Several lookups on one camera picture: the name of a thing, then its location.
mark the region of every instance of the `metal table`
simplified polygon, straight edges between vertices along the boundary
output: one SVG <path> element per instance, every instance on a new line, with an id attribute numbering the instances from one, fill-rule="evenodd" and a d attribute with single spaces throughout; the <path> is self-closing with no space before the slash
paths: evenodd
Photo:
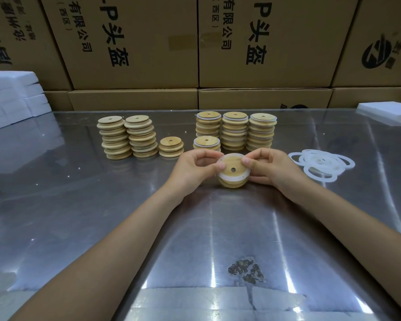
<path id="1" fill-rule="evenodd" d="M 401 126 L 350 109 L 268 112 L 274 148 L 352 158 L 326 186 L 401 233 Z M 159 140 L 190 150 L 195 113 L 147 114 Z M 21 305 L 166 181 L 175 159 L 106 158 L 96 121 L 117 114 L 137 113 L 50 113 L 0 129 L 0 299 L 22 293 Z M 170 215 L 115 319 L 401 320 L 401 309 L 278 191 L 210 180 Z"/>

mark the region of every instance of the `person's right arm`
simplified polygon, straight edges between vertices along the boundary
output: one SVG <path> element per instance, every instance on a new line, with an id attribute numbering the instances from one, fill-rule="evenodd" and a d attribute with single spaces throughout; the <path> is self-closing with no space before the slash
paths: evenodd
<path id="1" fill-rule="evenodd" d="M 242 162 L 251 181 L 273 185 L 313 214 L 401 306 L 401 234 L 308 178 L 289 156 L 260 148 Z"/>

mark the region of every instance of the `hand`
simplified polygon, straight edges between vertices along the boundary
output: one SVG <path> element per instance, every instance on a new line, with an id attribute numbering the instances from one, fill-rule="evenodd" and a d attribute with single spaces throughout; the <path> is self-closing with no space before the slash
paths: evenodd
<path id="1" fill-rule="evenodd" d="M 224 154 L 212 150 L 192 150 L 180 155 L 167 183 L 182 192 L 183 196 L 194 192 L 202 181 L 215 176 L 226 167 L 217 160 Z"/>
<path id="2" fill-rule="evenodd" d="M 244 156 L 242 163 L 251 169 L 251 181 L 272 185 L 293 202 L 301 187 L 315 184 L 283 151 L 259 148 Z"/>

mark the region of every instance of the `person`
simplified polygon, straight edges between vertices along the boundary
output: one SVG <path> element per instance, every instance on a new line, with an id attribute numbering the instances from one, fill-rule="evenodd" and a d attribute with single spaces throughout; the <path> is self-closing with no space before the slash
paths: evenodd
<path id="1" fill-rule="evenodd" d="M 12 321 L 110 320 L 171 211 L 225 168 L 223 154 L 183 153 L 166 181 L 116 229 L 62 270 Z M 401 306 L 401 234 L 310 180 L 287 154 L 268 148 L 243 157 L 252 182 L 276 187 L 313 214 Z"/>

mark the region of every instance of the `brown cardboard box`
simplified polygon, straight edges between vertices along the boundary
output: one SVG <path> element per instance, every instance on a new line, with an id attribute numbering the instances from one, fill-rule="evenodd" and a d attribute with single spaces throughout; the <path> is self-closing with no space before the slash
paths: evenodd
<path id="1" fill-rule="evenodd" d="M 42 0 L 74 88 L 196 88 L 196 0 Z"/>
<path id="2" fill-rule="evenodd" d="M 361 0 L 332 85 L 401 86 L 401 0 Z"/>
<path id="3" fill-rule="evenodd" d="M 197 89 L 77 90 L 74 110 L 198 109 Z"/>
<path id="4" fill-rule="evenodd" d="M 401 102 L 401 88 L 335 88 L 329 108 L 356 108 L 361 102 Z"/>
<path id="5" fill-rule="evenodd" d="M 0 70 L 34 71 L 44 90 L 70 90 L 38 0 L 0 0 Z"/>
<path id="6" fill-rule="evenodd" d="M 332 90 L 229 88 L 199 90 L 199 109 L 326 108 Z"/>
<path id="7" fill-rule="evenodd" d="M 330 86 L 358 0 L 231 1 L 199 0 L 201 87 Z"/>
<path id="8" fill-rule="evenodd" d="M 73 111 L 68 91 L 45 91 L 44 94 L 53 111 Z"/>

